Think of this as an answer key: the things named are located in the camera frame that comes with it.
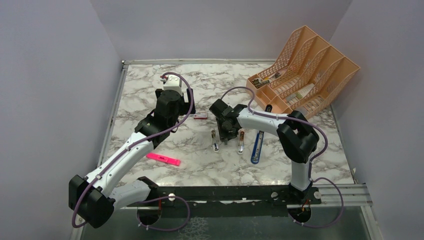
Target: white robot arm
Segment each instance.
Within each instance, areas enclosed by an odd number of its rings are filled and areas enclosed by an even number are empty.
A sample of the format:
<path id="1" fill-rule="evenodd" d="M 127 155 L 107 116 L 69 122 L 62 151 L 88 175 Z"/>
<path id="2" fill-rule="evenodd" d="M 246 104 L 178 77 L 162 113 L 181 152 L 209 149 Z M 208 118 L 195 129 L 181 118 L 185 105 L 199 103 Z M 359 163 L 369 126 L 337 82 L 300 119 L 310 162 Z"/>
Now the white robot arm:
<path id="1" fill-rule="evenodd" d="M 142 157 L 170 135 L 163 131 L 175 126 L 178 117 L 190 110 L 190 104 L 184 101 L 181 80 L 175 75 L 168 77 L 164 90 L 156 90 L 156 96 L 156 108 L 138 123 L 116 153 L 84 178 L 75 175 L 69 182 L 69 207 L 76 209 L 75 212 L 94 228 L 102 226 L 114 209 L 144 201 L 149 196 L 151 188 L 144 181 L 137 180 L 120 187 L 116 185 Z M 306 121 L 300 112 L 294 111 L 289 115 L 267 112 L 268 116 L 275 116 L 270 118 L 260 116 L 259 111 L 251 113 L 246 105 L 238 104 L 232 108 L 221 99 L 215 101 L 209 110 L 216 116 L 221 141 L 237 137 L 240 128 L 257 129 L 279 137 L 284 152 L 292 160 L 292 178 L 288 187 L 299 200 L 305 197 L 312 186 L 309 159 L 316 150 L 319 137 L 310 126 L 279 119 L 288 116 Z"/>

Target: eraser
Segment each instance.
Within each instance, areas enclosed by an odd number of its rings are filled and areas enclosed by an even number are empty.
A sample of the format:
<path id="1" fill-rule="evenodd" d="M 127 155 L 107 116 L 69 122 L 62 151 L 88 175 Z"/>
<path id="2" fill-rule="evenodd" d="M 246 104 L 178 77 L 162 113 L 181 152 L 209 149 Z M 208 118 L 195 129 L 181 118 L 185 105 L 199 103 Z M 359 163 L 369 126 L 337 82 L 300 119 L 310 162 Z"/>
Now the eraser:
<path id="1" fill-rule="evenodd" d="M 194 119 L 208 119 L 208 112 L 198 111 L 193 117 Z"/>

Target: white wall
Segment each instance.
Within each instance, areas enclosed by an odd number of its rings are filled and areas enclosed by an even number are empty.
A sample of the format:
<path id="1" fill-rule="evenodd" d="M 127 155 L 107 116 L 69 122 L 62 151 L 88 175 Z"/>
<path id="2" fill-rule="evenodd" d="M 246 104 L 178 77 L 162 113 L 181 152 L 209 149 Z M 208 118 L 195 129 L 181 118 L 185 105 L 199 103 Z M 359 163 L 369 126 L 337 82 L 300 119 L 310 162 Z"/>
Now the white wall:
<path id="1" fill-rule="evenodd" d="M 424 236 L 424 1 L 354 0 L 331 43 L 362 67 L 333 104 L 384 239 Z"/>
<path id="2" fill-rule="evenodd" d="M 68 182 L 93 169 L 121 59 L 88 0 L 0 7 L 0 239 L 68 239 Z"/>
<path id="3" fill-rule="evenodd" d="M 308 25 L 326 40 L 352 0 L 91 0 L 124 60 L 275 59 Z"/>

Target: pink marker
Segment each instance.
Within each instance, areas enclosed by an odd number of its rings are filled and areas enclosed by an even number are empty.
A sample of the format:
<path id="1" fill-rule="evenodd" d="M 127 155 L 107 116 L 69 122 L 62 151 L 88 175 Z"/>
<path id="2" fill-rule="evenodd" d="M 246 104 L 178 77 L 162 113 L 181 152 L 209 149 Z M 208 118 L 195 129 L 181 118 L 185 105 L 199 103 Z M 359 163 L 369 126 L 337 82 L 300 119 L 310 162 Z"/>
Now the pink marker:
<path id="1" fill-rule="evenodd" d="M 153 160 L 156 160 L 156 161 L 159 161 L 159 162 L 172 164 L 172 165 L 175 165 L 175 166 L 179 166 L 180 163 L 181 163 L 181 161 L 178 160 L 178 159 L 167 157 L 167 156 L 162 156 L 162 155 L 155 154 L 155 153 L 148 153 L 146 155 L 146 157 L 148 159 L 153 159 Z"/>

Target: marble tabletop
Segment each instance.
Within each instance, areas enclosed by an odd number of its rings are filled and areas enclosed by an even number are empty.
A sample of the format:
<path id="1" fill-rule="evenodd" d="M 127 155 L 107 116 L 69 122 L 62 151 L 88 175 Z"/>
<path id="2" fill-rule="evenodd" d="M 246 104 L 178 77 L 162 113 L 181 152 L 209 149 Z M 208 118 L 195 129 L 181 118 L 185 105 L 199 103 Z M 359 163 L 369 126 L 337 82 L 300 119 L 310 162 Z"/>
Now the marble tabletop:
<path id="1" fill-rule="evenodd" d="M 162 88 L 159 76 L 165 72 L 181 74 L 194 93 L 197 111 L 207 111 L 208 119 L 189 117 L 162 142 L 153 153 L 181 160 L 180 166 L 143 157 L 122 178 L 118 186 L 146 176 L 160 186 L 237 186 L 286 185 L 291 178 L 291 161 L 277 137 L 265 134 L 260 161 L 254 165 L 250 158 L 257 131 L 247 129 L 244 153 L 237 154 L 238 139 L 220 143 L 220 151 L 211 147 L 211 130 L 218 132 L 215 117 L 209 111 L 211 104 L 229 88 L 245 86 L 246 79 L 269 64 L 143 64 L 130 65 L 123 86 L 116 121 L 107 156 L 116 152 L 134 131 L 137 123 L 156 106 L 155 89 Z M 235 106 L 247 104 L 250 95 L 237 89 L 224 98 Z M 252 106 L 260 108 L 253 102 Z M 312 178 L 326 177 L 336 184 L 353 184 L 342 143 L 329 108 L 309 119 L 326 133 L 327 151 L 318 157 L 312 167 Z M 320 137 L 318 149 L 324 146 Z"/>

